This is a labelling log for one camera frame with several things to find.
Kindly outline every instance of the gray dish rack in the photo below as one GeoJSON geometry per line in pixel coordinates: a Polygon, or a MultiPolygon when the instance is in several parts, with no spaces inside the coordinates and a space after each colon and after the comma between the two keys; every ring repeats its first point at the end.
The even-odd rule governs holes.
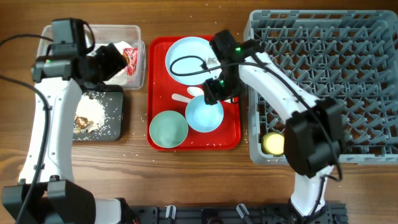
{"type": "MultiPolygon", "coordinates": [[[[342,107],[349,138],[340,162],[398,164],[398,17],[392,11],[256,10],[244,39],[259,39],[296,84],[342,107]]],[[[249,147],[256,164],[287,164],[261,151],[284,133],[277,113],[249,87],[249,147]]]]}

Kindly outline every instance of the clear plastic container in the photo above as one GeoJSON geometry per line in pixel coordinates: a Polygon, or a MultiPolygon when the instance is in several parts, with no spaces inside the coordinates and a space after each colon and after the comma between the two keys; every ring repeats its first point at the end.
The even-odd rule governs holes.
{"type": "MultiPolygon", "coordinates": [[[[145,76],[145,44],[141,40],[141,30],[135,25],[90,25],[94,32],[96,48],[100,45],[108,45],[110,43],[118,43],[121,41],[127,42],[132,47],[138,48],[138,57],[136,71],[133,76],[127,76],[126,73],[120,80],[120,85],[125,89],[140,89],[144,84],[145,76]]],[[[42,36],[52,38],[52,26],[44,27],[42,36]]],[[[45,55],[47,47],[51,42],[47,40],[40,40],[39,48],[37,49],[37,56],[45,55]]]]}

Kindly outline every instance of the yellow lid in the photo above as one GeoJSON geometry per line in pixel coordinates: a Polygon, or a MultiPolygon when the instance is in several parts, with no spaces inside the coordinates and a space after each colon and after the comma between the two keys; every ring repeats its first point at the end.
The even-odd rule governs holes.
{"type": "Polygon", "coordinates": [[[284,153],[285,137],[278,133],[268,133],[262,137],[261,148],[263,153],[275,156],[284,153]]]}

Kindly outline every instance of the wood grain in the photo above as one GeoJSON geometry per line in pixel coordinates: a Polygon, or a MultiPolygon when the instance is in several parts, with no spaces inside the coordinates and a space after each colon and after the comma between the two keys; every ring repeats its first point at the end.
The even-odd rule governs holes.
{"type": "MultiPolygon", "coordinates": [[[[3,0],[0,39],[40,34],[52,19],[77,17],[92,24],[135,24],[148,46],[158,36],[205,35],[230,29],[242,39],[255,9],[389,9],[397,1],[111,1],[3,0]]],[[[30,66],[39,41],[13,40],[0,49],[0,73],[32,82],[30,66]]],[[[29,147],[34,96],[0,81],[0,187],[14,185],[29,147]]],[[[230,151],[156,152],[146,143],[146,84],[127,91],[124,135],[116,142],[73,145],[76,183],[98,198],[124,197],[131,205],[202,206],[286,202],[294,186],[288,166],[258,166],[242,137],[230,151]]],[[[247,103],[241,105],[243,133],[247,103]]],[[[350,223],[397,223],[398,167],[344,165],[342,183],[328,183],[326,199],[347,204],[350,223]]],[[[0,207],[0,223],[13,223],[0,207]]]]}

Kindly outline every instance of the spoon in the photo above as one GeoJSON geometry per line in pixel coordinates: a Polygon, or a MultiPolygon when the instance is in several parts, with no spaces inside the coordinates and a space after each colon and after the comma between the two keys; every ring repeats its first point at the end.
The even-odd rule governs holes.
{"type": "Polygon", "coordinates": [[[183,95],[179,95],[177,93],[173,93],[172,99],[176,100],[176,101],[183,102],[183,103],[189,103],[191,101],[191,99],[189,99],[188,97],[185,97],[183,95]]]}
{"type": "MultiPolygon", "coordinates": [[[[200,96],[200,95],[204,95],[205,94],[205,92],[203,92],[203,90],[201,88],[196,87],[196,86],[188,87],[187,91],[192,96],[200,96]]],[[[224,100],[224,102],[231,103],[231,100],[224,100]]]]}

